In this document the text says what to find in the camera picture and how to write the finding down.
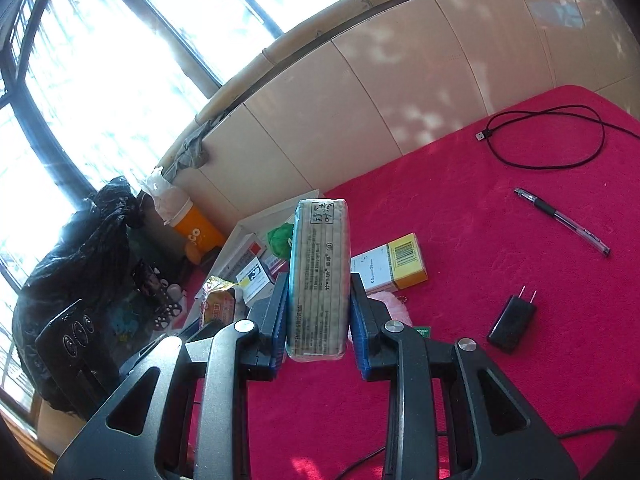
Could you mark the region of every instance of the green label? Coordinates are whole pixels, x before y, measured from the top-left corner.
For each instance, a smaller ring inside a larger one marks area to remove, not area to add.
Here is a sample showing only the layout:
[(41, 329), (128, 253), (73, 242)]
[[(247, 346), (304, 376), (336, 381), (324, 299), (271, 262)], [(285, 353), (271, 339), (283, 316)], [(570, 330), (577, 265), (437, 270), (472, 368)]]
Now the green label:
[(431, 338), (430, 326), (414, 326), (414, 330), (418, 331), (418, 333), (425, 339)]

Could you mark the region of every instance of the window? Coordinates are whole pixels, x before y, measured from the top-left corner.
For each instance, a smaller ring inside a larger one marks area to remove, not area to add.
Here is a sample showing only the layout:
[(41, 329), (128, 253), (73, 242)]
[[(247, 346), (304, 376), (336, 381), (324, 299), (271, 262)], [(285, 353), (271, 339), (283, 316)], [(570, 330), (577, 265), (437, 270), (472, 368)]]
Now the window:
[(0, 49), (2, 402), (29, 417), (12, 316), (79, 202), (120, 174), (137, 192), (220, 84), (336, 1), (21, 1)]

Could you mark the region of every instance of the black pen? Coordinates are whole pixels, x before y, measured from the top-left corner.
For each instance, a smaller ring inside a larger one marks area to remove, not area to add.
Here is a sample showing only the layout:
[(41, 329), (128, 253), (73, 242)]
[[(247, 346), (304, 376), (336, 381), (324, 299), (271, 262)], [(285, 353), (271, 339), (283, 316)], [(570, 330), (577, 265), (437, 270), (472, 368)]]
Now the black pen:
[(571, 220), (569, 217), (563, 215), (557, 209), (551, 207), (548, 203), (546, 203), (541, 198), (538, 198), (537, 196), (532, 195), (529, 191), (524, 191), (524, 189), (520, 189), (519, 187), (517, 187), (515, 189), (515, 192), (517, 195), (523, 197), (525, 200), (529, 200), (530, 202), (532, 202), (534, 206), (540, 209), (540, 211), (545, 212), (549, 216), (552, 216), (553, 218), (558, 220), (562, 225), (565, 225), (569, 229), (571, 229), (571, 231), (576, 233), (579, 237), (587, 240), (592, 246), (594, 246), (602, 254), (604, 254), (605, 256), (609, 256), (611, 249), (609, 249), (605, 244), (603, 244), (602, 240), (600, 240), (596, 235), (587, 231), (587, 229), (577, 224), (576, 222)]

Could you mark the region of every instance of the black charger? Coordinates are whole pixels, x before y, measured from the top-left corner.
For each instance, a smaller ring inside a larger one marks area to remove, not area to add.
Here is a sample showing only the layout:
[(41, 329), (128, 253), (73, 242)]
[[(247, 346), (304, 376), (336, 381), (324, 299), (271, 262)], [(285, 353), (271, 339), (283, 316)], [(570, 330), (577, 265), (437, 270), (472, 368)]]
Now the black charger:
[(523, 286), (519, 295), (509, 298), (498, 321), (486, 337), (489, 343), (507, 354), (511, 354), (518, 346), (536, 311), (533, 300), (537, 291), (534, 291), (530, 301), (526, 301), (522, 299), (524, 289)]

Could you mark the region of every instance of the gray cloth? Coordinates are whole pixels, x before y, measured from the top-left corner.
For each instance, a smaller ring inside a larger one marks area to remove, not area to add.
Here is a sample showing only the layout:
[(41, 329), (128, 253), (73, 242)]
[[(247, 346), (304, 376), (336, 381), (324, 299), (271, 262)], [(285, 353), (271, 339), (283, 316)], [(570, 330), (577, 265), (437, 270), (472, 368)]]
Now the gray cloth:
[(173, 182), (178, 171), (184, 168), (201, 168), (209, 161), (209, 153), (202, 147), (202, 139), (225, 117), (225, 113), (218, 114), (214, 119), (204, 123), (190, 134), (174, 157), (174, 161), (168, 168), (164, 168), (162, 176)]

